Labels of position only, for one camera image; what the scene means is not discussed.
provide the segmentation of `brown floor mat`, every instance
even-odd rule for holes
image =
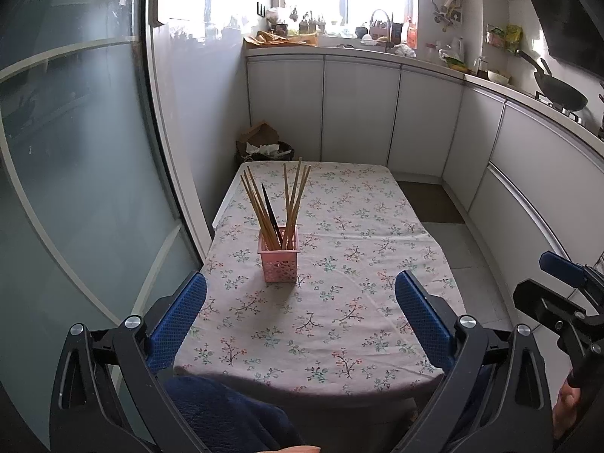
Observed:
[[[422,223],[464,223],[442,185],[399,182],[399,186]]]

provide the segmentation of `black chopstick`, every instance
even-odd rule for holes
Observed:
[[[283,237],[281,236],[281,230],[279,230],[279,225],[277,225],[277,219],[275,218],[275,213],[273,213],[271,202],[268,200],[267,190],[264,188],[264,184],[261,184],[261,186],[262,192],[265,195],[265,201],[267,202],[268,217],[271,219],[271,225],[273,225],[273,228],[277,233],[277,238],[279,239],[280,245],[283,246]]]

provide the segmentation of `floral tablecloth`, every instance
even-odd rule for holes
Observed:
[[[309,396],[412,390],[434,380],[394,297],[410,269],[458,314],[463,302],[443,251],[382,166],[310,162],[298,218],[297,283],[264,282],[258,223],[239,181],[203,274],[206,302],[174,363]],[[288,162],[294,178],[295,162]],[[283,163],[250,164],[285,221]]]

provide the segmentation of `pink basket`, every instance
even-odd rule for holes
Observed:
[[[283,234],[285,227],[280,226]],[[258,236],[258,253],[267,283],[295,283],[298,277],[298,227],[294,228],[294,250],[267,250],[267,244]]]

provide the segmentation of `silver screw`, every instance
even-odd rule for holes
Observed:
[[[459,319],[459,322],[466,328],[476,327],[476,319],[473,316],[464,315]]]
[[[80,335],[82,332],[84,332],[84,326],[82,324],[72,325],[69,330],[71,335]]]
[[[517,326],[517,331],[520,335],[527,336],[530,335],[530,327],[528,325],[520,324]]]
[[[137,328],[141,324],[141,318],[137,315],[129,316],[124,322],[127,328]]]

